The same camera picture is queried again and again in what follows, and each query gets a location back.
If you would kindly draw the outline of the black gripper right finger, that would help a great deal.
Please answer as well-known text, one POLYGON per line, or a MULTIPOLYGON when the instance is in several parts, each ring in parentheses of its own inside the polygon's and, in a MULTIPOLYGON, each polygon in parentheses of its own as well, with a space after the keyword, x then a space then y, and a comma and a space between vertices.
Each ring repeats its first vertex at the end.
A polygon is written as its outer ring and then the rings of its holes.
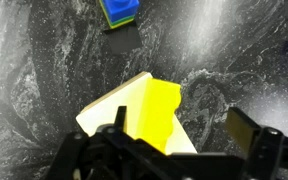
POLYGON ((248 154, 254 137, 261 127, 237 107, 230 107, 227 112, 225 127, 241 150, 248 154))

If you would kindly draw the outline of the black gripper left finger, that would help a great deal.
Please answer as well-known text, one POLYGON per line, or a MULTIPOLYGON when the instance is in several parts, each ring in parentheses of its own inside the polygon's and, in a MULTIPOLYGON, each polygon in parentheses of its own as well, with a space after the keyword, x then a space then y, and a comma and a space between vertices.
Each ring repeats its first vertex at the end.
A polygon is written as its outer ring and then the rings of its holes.
POLYGON ((120 131, 124 130, 125 122, 126 122, 126 114, 127 114, 127 107, 126 106, 119 106, 117 109, 114 127, 120 131))

